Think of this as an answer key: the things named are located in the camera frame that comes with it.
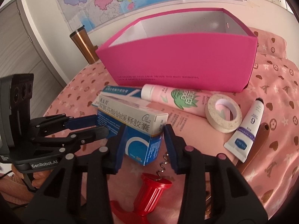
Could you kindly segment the left hand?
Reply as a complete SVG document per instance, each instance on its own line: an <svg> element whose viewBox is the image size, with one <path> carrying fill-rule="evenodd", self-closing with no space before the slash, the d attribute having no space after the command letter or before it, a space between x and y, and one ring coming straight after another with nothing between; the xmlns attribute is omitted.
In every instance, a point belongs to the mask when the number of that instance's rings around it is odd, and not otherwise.
<svg viewBox="0 0 299 224"><path fill-rule="evenodd" d="M21 179L24 179L24 174L20 173L14 165L11 166L13 173ZM33 181L31 182L32 186L39 189L44 181L51 174L52 170L40 171L33 173Z"/></svg>

